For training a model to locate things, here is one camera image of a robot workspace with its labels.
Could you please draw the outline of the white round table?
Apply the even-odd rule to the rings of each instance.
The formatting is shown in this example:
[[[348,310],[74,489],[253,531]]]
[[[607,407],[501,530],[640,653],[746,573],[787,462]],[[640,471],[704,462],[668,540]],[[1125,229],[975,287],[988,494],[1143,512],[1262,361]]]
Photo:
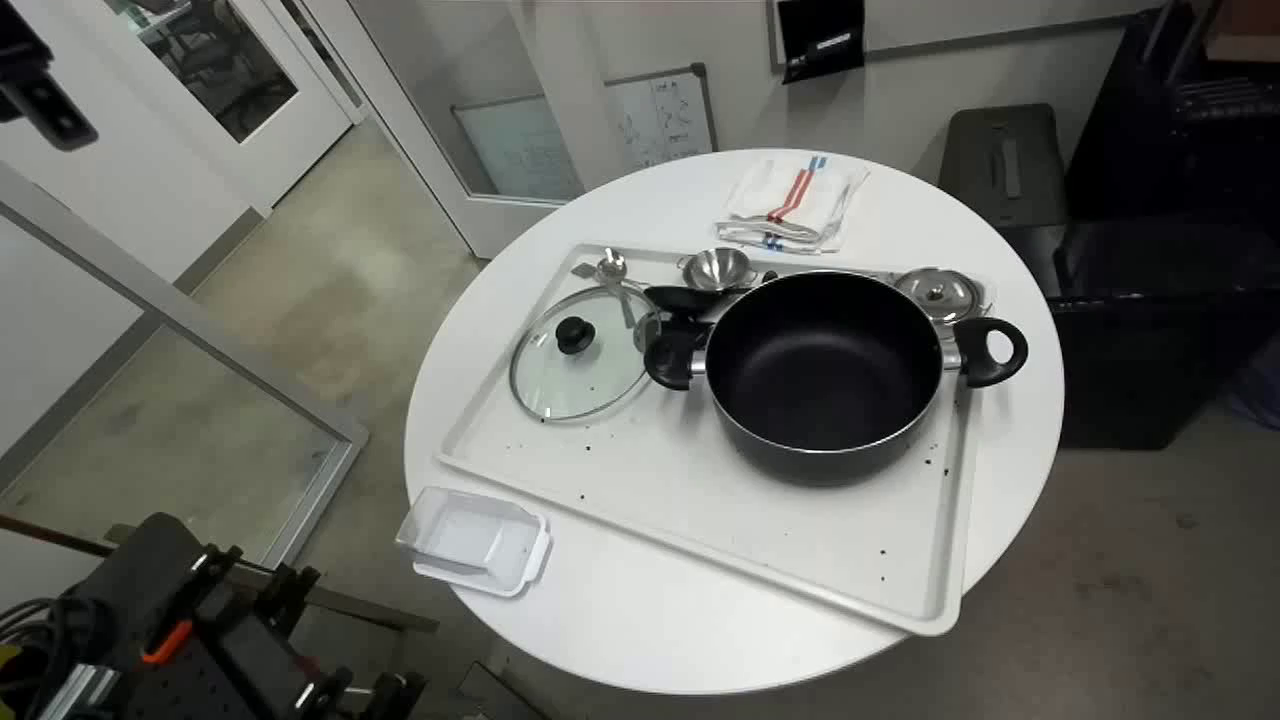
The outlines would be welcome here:
[[[670,254],[712,245],[735,181],[758,163],[708,153],[600,184],[515,238],[452,303],[422,351],[402,421],[402,489],[456,489],[512,499],[553,524],[553,551],[515,600],[467,600],[520,653],[627,692],[732,697],[802,683],[863,663],[911,632],[790,596],[777,584],[614,531],[589,515],[471,482],[441,462],[441,445],[478,380],[507,351],[515,321],[574,245]],[[956,269],[1026,335],[1026,369],[967,401],[961,482],[962,593],[972,593],[1026,524],[1059,448],[1063,355],[1050,314],[1015,254],[946,192],[873,160],[847,203],[832,269]]]

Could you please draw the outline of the small steel measuring cup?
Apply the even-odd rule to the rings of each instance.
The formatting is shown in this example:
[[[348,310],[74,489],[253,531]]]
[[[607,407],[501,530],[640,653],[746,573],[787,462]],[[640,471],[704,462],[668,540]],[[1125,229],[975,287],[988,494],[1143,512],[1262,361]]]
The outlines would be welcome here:
[[[684,261],[684,283],[696,294],[743,287],[751,261],[735,249],[708,249]]]

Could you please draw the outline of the black bin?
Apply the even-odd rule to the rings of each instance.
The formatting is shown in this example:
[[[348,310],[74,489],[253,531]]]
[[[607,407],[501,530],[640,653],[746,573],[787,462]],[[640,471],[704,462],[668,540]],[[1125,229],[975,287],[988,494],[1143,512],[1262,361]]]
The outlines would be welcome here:
[[[1280,245],[1248,216],[1018,229],[1063,351],[1068,448],[1168,448],[1276,335]]]

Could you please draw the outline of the black slotted spatula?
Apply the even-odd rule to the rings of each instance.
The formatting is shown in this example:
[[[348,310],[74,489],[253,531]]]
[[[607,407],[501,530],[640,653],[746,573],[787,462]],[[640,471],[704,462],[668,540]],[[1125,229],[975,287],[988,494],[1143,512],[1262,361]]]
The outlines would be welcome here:
[[[645,287],[645,298],[668,318],[708,318],[724,310],[732,294],[657,283],[657,287]]]

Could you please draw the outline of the glass pot lid black knob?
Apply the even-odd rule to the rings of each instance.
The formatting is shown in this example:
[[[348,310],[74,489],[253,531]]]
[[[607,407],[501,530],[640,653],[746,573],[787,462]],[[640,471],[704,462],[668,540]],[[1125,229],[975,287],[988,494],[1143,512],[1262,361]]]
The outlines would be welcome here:
[[[645,385],[640,321],[651,303],[622,287],[581,287],[541,314],[512,348],[507,388],[541,423],[585,423]]]

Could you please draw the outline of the white striped cloth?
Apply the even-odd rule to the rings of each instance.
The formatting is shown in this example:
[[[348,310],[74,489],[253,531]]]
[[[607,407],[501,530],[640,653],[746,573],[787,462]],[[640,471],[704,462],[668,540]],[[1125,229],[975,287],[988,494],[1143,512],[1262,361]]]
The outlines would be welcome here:
[[[768,155],[735,181],[712,232],[746,249],[832,254],[860,184],[863,174],[832,155]]]

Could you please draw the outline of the black stool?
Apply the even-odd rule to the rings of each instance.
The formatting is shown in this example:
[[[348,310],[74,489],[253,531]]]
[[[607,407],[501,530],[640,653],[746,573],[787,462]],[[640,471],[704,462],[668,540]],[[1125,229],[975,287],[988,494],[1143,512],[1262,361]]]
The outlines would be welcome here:
[[[938,189],[993,229],[1068,219],[1063,155],[1046,103],[967,107],[946,121]]]

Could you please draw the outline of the clear plastic container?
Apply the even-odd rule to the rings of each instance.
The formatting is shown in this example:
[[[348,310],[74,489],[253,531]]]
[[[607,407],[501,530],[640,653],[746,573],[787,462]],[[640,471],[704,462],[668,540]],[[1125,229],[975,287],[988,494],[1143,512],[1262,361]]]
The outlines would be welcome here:
[[[395,544],[410,556],[414,575],[515,600],[541,580],[553,530],[512,499],[422,489],[398,520]]]

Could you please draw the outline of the white plastic tray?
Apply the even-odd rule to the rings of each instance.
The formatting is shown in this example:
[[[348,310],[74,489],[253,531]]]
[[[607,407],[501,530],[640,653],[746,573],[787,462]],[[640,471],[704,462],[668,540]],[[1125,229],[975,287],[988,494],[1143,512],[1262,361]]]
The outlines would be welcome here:
[[[847,462],[782,462],[746,448],[726,437],[704,385],[668,393],[649,378],[597,421],[541,423],[507,388],[512,348],[554,301],[600,287],[574,277],[574,265],[597,261],[590,245],[564,254],[515,321],[507,351],[448,430],[441,462],[790,596],[911,635],[946,632],[962,596],[967,520],[961,378],[943,374],[938,401],[911,437]],[[676,277],[670,254],[627,261],[627,294]]]

